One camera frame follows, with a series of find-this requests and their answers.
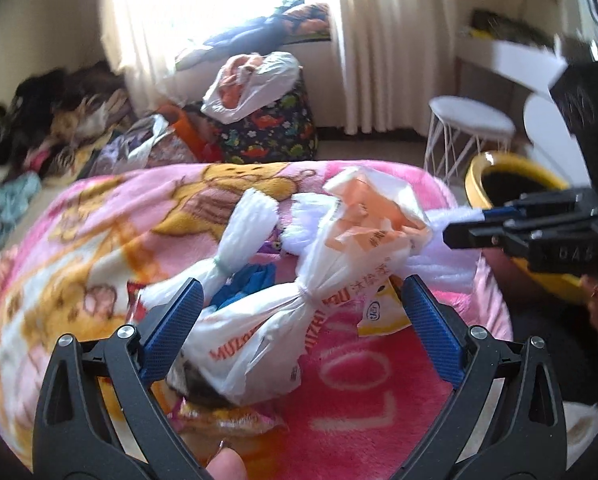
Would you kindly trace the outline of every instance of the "white cloth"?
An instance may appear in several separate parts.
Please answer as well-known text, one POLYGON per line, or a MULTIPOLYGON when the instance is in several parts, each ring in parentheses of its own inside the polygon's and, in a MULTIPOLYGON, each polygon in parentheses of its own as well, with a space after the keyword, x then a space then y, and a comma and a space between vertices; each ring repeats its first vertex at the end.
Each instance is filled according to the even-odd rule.
POLYGON ((458 207, 426 211, 428 225, 434 235, 420 254, 410 256, 397 274, 406 278, 418 274, 432 290, 471 294, 474 275, 481 256, 478 249, 452 250, 444 243, 444 230, 455 222, 478 222, 483 220, 481 209, 458 207))
POLYGON ((578 402, 564 402, 568 432, 568 469, 575 463, 598 433, 598 406, 587 406, 578 402))
POLYGON ((452 90, 456 0, 334 0, 346 133, 428 130, 428 101, 452 90))
POLYGON ((302 256, 317 237, 319 224, 338 203, 335 196, 321 193, 295 193, 290 213, 292 222, 281 233, 284 251, 302 256))

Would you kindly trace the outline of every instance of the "pink blanket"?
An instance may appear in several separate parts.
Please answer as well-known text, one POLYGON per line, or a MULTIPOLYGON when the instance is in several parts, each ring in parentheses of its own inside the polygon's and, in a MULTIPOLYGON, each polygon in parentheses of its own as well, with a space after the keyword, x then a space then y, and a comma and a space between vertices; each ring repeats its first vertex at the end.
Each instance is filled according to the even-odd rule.
MULTIPOLYGON (((128 280, 162 280, 211 256, 245 189, 277 199, 287 223, 293 193, 319 192, 351 164, 168 166, 78 182, 58 197, 18 253, 0 260, 0 434, 7 443, 30 464, 34 406, 58 336, 108 336, 124 322, 128 280)), ((455 205, 448 189, 418 168, 354 164, 407 180, 425 209, 455 205)), ((255 260, 276 262, 278 282, 294 279, 294 258, 260 254, 255 260)), ((467 323, 511 336, 485 264, 472 295, 438 297, 467 323)), ((359 318, 355 306, 330 318, 303 357, 303 384, 279 400, 287 431, 233 442, 251 478, 389 478, 438 414, 450 388, 413 330, 359 339, 359 318)), ((165 408, 172 405, 162 385, 155 392, 165 408)), ((123 436, 122 414, 111 393, 104 396, 123 436)), ((199 435, 188 442, 201 459, 217 443, 199 435)))

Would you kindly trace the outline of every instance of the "metal screw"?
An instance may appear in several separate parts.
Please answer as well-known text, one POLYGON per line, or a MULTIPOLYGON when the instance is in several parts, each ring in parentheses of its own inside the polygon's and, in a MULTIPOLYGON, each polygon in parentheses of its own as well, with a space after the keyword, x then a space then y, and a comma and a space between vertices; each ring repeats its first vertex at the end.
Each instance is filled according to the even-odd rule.
POLYGON ((545 347, 545 341, 537 335, 533 335, 530 338, 530 343, 532 343, 532 346, 534 346, 535 348, 541 349, 545 347))
POLYGON ((58 340, 57 345, 67 346, 74 341, 74 338, 70 334, 63 334, 58 340))
POLYGON ((474 338, 474 339, 485 339, 488 337, 488 331, 483 328, 482 326, 473 326, 470 329, 470 335, 474 338))
POLYGON ((128 339, 134 335, 134 327, 132 325, 123 325, 119 330, 116 331, 116 334, 121 339, 128 339))

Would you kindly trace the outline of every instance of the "light blue cloth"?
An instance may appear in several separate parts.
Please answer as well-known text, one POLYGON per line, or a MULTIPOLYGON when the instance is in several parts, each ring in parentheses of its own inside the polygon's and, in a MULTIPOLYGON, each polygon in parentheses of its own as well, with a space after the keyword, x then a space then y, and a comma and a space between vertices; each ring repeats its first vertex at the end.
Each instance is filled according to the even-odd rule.
POLYGON ((41 179, 29 171, 0 186, 0 249, 26 214, 32 198, 41 191, 41 179))

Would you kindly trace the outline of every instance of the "dinosaur print bag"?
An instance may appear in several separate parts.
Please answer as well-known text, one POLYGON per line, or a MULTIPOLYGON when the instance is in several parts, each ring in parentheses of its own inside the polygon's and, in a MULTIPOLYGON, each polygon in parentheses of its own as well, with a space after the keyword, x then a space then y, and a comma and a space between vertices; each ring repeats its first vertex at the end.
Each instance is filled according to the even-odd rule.
POLYGON ((233 164, 314 160, 317 135, 303 75, 277 101, 232 124, 208 118, 223 160, 233 164))

